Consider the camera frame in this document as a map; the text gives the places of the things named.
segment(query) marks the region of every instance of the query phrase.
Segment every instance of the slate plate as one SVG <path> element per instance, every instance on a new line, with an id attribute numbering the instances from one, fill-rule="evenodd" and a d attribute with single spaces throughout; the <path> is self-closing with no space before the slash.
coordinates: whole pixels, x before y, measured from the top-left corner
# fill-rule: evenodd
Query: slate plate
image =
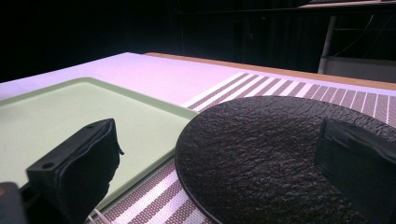
<path id="1" fill-rule="evenodd" d="M 324 118 L 396 142 L 394 128 L 339 105 L 279 96 L 236 99 L 185 127 L 175 155 L 179 180 L 217 222 L 367 222 L 314 165 Z"/>

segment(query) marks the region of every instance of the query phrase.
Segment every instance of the printed grid pattern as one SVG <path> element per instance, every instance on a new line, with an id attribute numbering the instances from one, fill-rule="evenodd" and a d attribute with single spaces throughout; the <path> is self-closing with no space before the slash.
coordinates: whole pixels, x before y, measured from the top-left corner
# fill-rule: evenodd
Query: printed grid pattern
<path id="1" fill-rule="evenodd" d="M 202 112 L 235 98 L 260 95 L 304 97 L 342 105 L 396 127 L 395 96 L 242 73 L 203 92 L 184 106 Z M 114 204 L 104 215 L 115 224 L 211 223 L 182 189 L 173 159 Z"/>

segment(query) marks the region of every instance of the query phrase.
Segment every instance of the wooden table edge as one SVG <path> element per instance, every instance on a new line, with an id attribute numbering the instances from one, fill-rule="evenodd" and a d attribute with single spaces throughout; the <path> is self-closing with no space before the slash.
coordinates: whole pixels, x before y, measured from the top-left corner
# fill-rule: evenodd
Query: wooden table edge
<path id="1" fill-rule="evenodd" d="M 216 61 L 216 60 L 209 60 L 209 59 L 202 59 L 202 58 L 193 58 L 193 57 L 164 54 L 164 53 L 157 53 L 157 52 L 148 52 L 148 53 L 145 53 L 145 55 L 152 56 L 152 57 L 166 58 L 166 59 L 181 60 L 181 61 L 187 61 L 187 62 L 222 65 L 222 66 L 240 68 L 240 69 L 245 69 L 245 70 L 273 73 L 273 74 L 278 74 L 278 75 L 288 76 L 288 77 L 302 77 L 302 78 L 309 78 L 309 79 L 320 80 L 320 81 L 329 81 L 329 82 L 343 83 L 343 84 L 348 84 L 348 85 L 396 91 L 396 83 L 390 83 L 390 82 L 372 81 L 372 80 L 358 79 L 358 78 L 352 78 L 352 77 L 337 77 L 337 76 L 299 72 L 299 71 L 292 71 L 292 70 L 279 69 L 279 68 L 263 67 L 263 66 L 251 65 L 251 64 L 229 63 L 229 62 L 223 62 L 223 61 Z"/>

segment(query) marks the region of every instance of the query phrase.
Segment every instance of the green plastic tray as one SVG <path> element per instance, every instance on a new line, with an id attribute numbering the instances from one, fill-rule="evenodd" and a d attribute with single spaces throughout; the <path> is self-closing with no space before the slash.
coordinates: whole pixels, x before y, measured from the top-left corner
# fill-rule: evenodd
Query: green plastic tray
<path id="1" fill-rule="evenodd" d="M 28 166 L 83 126 L 113 118 L 125 155 L 101 209 L 170 158 L 182 129 L 196 115 L 89 77 L 6 99 L 0 102 L 0 182 L 23 186 Z"/>

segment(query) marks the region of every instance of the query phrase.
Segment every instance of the white stripe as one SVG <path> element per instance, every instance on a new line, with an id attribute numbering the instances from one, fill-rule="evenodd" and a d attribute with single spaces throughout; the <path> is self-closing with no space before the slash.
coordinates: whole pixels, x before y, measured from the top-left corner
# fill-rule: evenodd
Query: white stripe
<path id="1" fill-rule="evenodd" d="M 205 216 L 197 209 L 195 209 L 183 223 L 202 223 L 205 220 Z"/>
<path id="2" fill-rule="evenodd" d="M 253 91 L 251 91 L 250 93 L 248 93 L 246 95 L 246 97 L 249 96 L 254 96 L 257 94 L 257 92 L 259 92 L 260 90 L 262 90 L 263 88 L 265 88 L 268 84 L 270 84 L 272 81 L 274 81 L 274 77 L 269 77 L 267 80 L 265 80 L 260 86 L 258 86 L 256 89 L 254 89 Z"/>
<path id="3" fill-rule="evenodd" d="M 149 224 L 157 224 L 157 223 L 164 223 L 170 216 L 172 216 L 177 209 L 187 200 L 189 196 L 181 190 L 178 192 L 175 197 L 169 201 L 154 217 L 152 217 L 147 223 Z"/>
<path id="4" fill-rule="evenodd" d="M 230 100 L 236 98 L 236 96 L 238 96 L 239 94 L 241 94 L 245 90 L 249 89 L 251 86 L 253 86 L 257 82 L 259 82 L 261 79 L 263 79 L 263 77 L 255 77 L 247 85 L 243 86 L 241 89 L 239 89 L 238 91 L 234 92 L 229 97 L 225 98 L 222 102 L 230 101 Z"/>
<path id="5" fill-rule="evenodd" d="M 306 83 L 301 89 L 300 91 L 296 94 L 296 97 L 304 97 L 306 95 L 306 93 L 309 91 L 309 89 L 311 89 L 311 87 L 314 84 L 311 83 Z"/>
<path id="6" fill-rule="evenodd" d="M 237 73 L 235 75 L 233 75 L 232 77 L 229 77 L 227 79 L 225 79 L 224 81 L 220 82 L 219 84 L 217 84 L 216 86 L 210 88 L 207 91 L 204 91 L 202 93 L 200 93 L 199 95 L 195 96 L 194 98 L 190 99 L 188 102 L 184 103 L 182 106 L 185 107 L 189 107 L 190 105 L 195 104 L 196 102 L 198 102 L 199 100 L 201 100 L 202 98 L 206 97 L 207 95 L 209 95 L 210 93 L 212 93 L 213 91 L 216 91 L 218 89 L 220 89 L 221 87 L 227 85 L 227 83 L 232 82 L 234 79 L 244 75 L 245 73 Z"/>
<path id="7" fill-rule="evenodd" d="M 263 95 L 272 95 L 274 92 L 279 89 L 283 83 L 285 83 L 287 80 L 286 79 L 280 79 L 271 89 L 269 89 L 267 92 L 265 92 Z"/>
<path id="8" fill-rule="evenodd" d="M 300 82 L 297 82 L 297 81 L 291 82 L 291 84 L 285 90 L 283 90 L 279 95 L 280 96 L 287 96 L 289 93 L 291 93 L 292 90 L 294 90 L 294 88 L 296 88 L 296 86 L 299 83 Z"/>
<path id="9" fill-rule="evenodd" d="M 239 81 L 235 82 L 233 85 L 229 86 L 228 88 L 226 88 L 225 90 L 219 92 L 218 94 L 214 95 L 212 98 L 208 99 L 207 101 L 203 102 L 202 104 L 198 105 L 197 107 L 195 107 L 193 110 L 196 111 L 200 111 L 201 109 L 205 108 L 207 105 L 210 105 L 211 103 L 215 102 L 216 100 L 218 100 L 220 98 L 220 96 L 222 96 L 223 94 L 232 91 L 233 89 L 235 89 L 238 85 L 240 85 L 241 83 L 243 83 L 244 81 L 246 81 L 247 79 L 251 78 L 253 75 L 249 74 L 246 77 L 240 79 Z"/>
<path id="10" fill-rule="evenodd" d="M 124 211 L 117 219 L 116 222 L 127 223 L 130 222 L 134 217 L 139 215 L 149 204 L 151 204 L 155 199 L 157 199 L 164 191 L 166 191 L 169 186 L 177 181 L 176 171 L 169 174 L 164 180 L 162 180 L 158 185 L 151 189 L 145 196 L 139 199 L 126 211 Z"/>

